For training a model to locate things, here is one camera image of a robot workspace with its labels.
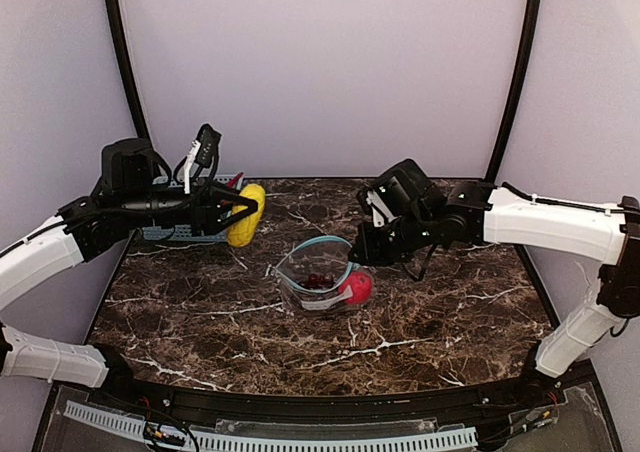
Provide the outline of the yellow toy corn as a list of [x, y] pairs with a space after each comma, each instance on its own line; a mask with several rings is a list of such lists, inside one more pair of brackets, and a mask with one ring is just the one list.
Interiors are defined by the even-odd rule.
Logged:
[[227, 230], [227, 242], [230, 246], [241, 248], [249, 245], [254, 238], [266, 205], [266, 192], [256, 183], [245, 186], [240, 196], [252, 199], [257, 203], [256, 210]]

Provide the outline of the red toy fruit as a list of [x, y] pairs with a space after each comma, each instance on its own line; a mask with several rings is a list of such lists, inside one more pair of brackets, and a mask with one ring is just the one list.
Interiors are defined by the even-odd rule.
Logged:
[[355, 271], [340, 285], [339, 293], [346, 304], [360, 305], [370, 299], [373, 288], [373, 279], [367, 272]]

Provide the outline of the purple toy grapes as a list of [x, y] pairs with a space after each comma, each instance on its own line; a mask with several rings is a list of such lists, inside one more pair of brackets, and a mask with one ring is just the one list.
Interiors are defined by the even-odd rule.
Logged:
[[311, 273], [299, 282], [302, 289], [310, 291], [329, 291], [335, 287], [336, 279], [331, 274]]

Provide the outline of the clear zip top bag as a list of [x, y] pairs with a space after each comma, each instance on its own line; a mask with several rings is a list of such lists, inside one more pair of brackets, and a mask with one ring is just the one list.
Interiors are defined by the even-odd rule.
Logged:
[[296, 314], [323, 317], [369, 302], [374, 278], [349, 259], [350, 250], [350, 242], [333, 235], [293, 248], [272, 269], [285, 305]]

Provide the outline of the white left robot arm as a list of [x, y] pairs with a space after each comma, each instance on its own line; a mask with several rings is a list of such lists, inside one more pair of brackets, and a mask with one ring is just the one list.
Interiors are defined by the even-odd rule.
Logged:
[[[7, 307], [51, 277], [88, 263], [145, 227], [188, 226], [193, 236], [225, 233], [229, 245], [248, 245], [266, 193], [216, 180], [221, 136], [204, 126], [184, 162], [172, 170], [144, 138], [123, 139], [101, 153], [92, 192], [61, 207], [40, 227], [1, 253], [1, 305]], [[119, 387], [133, 373], [108, 345], [74, 345], [1, 326], [1, 374], [91, 389]]]

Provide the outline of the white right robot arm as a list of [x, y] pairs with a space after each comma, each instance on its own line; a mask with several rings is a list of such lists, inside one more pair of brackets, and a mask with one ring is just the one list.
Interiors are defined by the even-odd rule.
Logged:
[[600, 285], [535, 349], [533, 368], [558, 378], [606, 333], [639, 315], [639, 204], [593, 204], [527, 195], [504, 184], [464, 182], [449, 194], [430, 187], [411, 198], [387, 183], [363, 190], [363, 222], [351, 261], [384, 267], [416, 251], [454, 243], [509, 244], [592, 259]]

